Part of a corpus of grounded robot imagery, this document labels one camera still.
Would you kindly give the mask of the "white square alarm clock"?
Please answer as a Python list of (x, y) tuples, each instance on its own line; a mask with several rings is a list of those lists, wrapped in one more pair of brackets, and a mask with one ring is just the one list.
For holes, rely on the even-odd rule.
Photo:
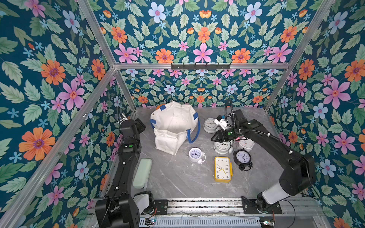
[(239, 142), (239, 148), (250, 152), (254, 148), (255, 142), (251, 139), (241, 139)]

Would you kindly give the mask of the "white black twin-bell alarm clock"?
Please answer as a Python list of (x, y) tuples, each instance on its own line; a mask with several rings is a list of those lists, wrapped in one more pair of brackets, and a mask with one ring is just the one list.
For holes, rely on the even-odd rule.
[(213, 150), (219, 155), (232, 154), (233, 146), (231, 142), (214, 142)]

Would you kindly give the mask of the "white canvas bag blue handles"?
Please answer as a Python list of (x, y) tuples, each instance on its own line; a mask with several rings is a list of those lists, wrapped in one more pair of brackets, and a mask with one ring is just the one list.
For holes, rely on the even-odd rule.
[(185, 141), (197, 140), (201, 123), (198, 113), (190, 104), (172, 101), (159, 106), (151, 115), (156, 149), (175, 156)]

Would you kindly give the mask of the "yellow alarm clock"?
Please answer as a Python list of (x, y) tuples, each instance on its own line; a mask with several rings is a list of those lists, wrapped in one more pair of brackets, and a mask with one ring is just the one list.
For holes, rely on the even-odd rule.
[(232, 180), (232, 162), (229, 157), (214, 158), (214, 179), (216, 182), (229, 183)]

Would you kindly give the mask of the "small white alarm clock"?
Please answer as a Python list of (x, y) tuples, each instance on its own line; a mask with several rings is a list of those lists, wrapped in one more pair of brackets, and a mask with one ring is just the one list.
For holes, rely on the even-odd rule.
[(191, 162), (203, 164), (206, 161), (205, 153), (197, 147), (191, 148), (188, 153), (188, 158)]

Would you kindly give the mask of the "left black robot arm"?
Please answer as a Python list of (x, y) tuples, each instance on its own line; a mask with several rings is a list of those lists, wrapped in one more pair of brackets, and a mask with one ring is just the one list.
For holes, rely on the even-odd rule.
[(95, 213), (101, 228), (138, 228), (140, 212), (130, 195), (135, 168), (139, 161), (142, 145), (140, 133), (146, 129), (139, 119), (127, 119), (120, 125), (123, 139), (116, 155), (117, 171), (112, 185), (104, 197), (97, 201)]

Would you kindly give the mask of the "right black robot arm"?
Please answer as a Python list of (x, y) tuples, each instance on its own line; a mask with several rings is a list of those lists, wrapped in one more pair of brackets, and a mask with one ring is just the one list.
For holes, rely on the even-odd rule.
[(221, 129), (211, 141), (224, 143), (244, 137), (252, 140), (268, 152), (283, 168), (279, 180), (259, 193), (255, 202), (243, 198), (260, 213), (270, 212), (274, 204), (312, 186), (316, 180), (315, 161), (311, 155), (302, 155), (291, 149), (281, 139), (273, 136), (258, 120), (248, 120), (241, 110), (215, 119)]

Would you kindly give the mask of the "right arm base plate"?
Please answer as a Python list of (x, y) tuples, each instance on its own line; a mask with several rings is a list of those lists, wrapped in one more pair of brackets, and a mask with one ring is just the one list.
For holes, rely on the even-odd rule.
[(241, 196), (244, 214), (282, 214), (281, 206), (278, 202), (268, 204), (263, 198), (248, 199)]

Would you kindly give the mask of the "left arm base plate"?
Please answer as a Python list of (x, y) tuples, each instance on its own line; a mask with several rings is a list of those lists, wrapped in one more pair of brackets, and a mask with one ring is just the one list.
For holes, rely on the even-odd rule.
[(143, 215), (167, 215), (168, 210), (167, 199), (155, 199), (149, 203), (148, 207), (142, 212)]

